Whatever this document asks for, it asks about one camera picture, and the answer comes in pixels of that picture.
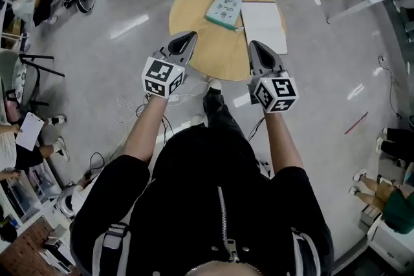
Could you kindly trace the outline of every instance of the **book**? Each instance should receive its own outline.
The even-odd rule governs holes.
[[[234,25],[240,9],[241,0],[214,0],[204,18],[216,25],[235,30]]]
[[[286,35],[276,3],[243,1],[241,17],[247,45],[251,41],[259,41],[277,54],[287,53]]]
[[[16,144],[33,151],[41,128],[45,122],[35,114],[28,112],[25,121],[20,127],[21,133],[17,134]]]

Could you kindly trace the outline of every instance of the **white cube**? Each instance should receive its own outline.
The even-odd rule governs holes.
[[[184,67],[148,58],[142,72],[142,86],[150,94],[168,98],[184,81],[184,72]]]
[[[293,78],[261,78],[254,96],[266,113],[286,112],[299,98]]]

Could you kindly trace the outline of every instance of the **round wooden table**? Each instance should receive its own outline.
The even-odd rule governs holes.
[[[244,32],[220,27],[204,18],[214,0],[174,0],[169,13],[169,33],[194,30],[198,34],[190,65],[220,80],[241,81],[250,78],[250,66]],[[283,29],[286,23],[279,9]],[[242,27],[241,17],[235,27]]]

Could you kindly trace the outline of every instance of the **shoe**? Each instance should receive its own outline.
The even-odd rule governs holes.
[[[382,137],[378,137],[376,139],[376,146],[375,146],[375,152],[377,154],[381,154],[381,144],[384,140],[382,139]]]
[[[59,124],[65,123],[67,121],[66,120],[66,115],[64,115],[64,114],[54,115],[51,118],[49,118],[48,120],[49,120],[48,125],[59,125]]]
[[[358,192],[361,192],[359,187],[353,186],[352,188],[349,189],[348,194],[350,194],[351,196],[356,196]]]
[[[219,91],[220,91],[220,93],[221,93],[221,83],[220,83],[220,81],[219,81],[219,80],[217,80],[217,79],[215,79],[215,78],[210,78],[210,79],[208,80],[208,90],[210,89],[210,87],[211,87],[212,89],[219,90]]]
[[[60,147],[60,151],[58,153],[62,155],[63,159],[65,159],[66,162],[69,162],[69,152],[66,150],[65,141],[62,137],[59,137],[58,140],[56,140],[56,143]]]
[[[401,7],[398,5],[397,0],[393,0],[393,4],[394,4],[394,7],[395,7],[395,10],[398,13],[401,13]]]
[[[385,127],[385,128],[383,128],[382,129],[382,138],[385,140],[385,141],[387,141],[388,139],[387,139],[387,132],[388,132],[388,128],[387,127]]]
[[[50,18],[48,18],[48,19],[46,19],[46,20],[44,20],[44,22],[47,24],[47,25],[54,25],[55,23],[56,23],[56,21],[58,20],[58,17],[57,16],[52,16],[52,17],[50,17]]]
[[[191,119],[190,125],[193,127],[194,125],[199,125],[202,123],[206,124],[206,117],[201,114],[196,114]]]
[[[361,177],[363,176],[367,176],[367,171],[365,169],[361,169],[359,172],[357,172],[353,177],[353,181],[355,183],[358,183],[359,181],[361,181]]]

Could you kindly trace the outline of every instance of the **paper sheet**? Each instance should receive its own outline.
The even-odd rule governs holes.
[[[286,35],[283,31],[278,6],[275,3],[243,2],[241,15],[247,45],[256,40],[278,54],[287,53]]]
[[[41,128],[45,122],[35,114],[28,112],[25,121],[20,127],[21,133],[17,134],[16,144],[33,151]]]

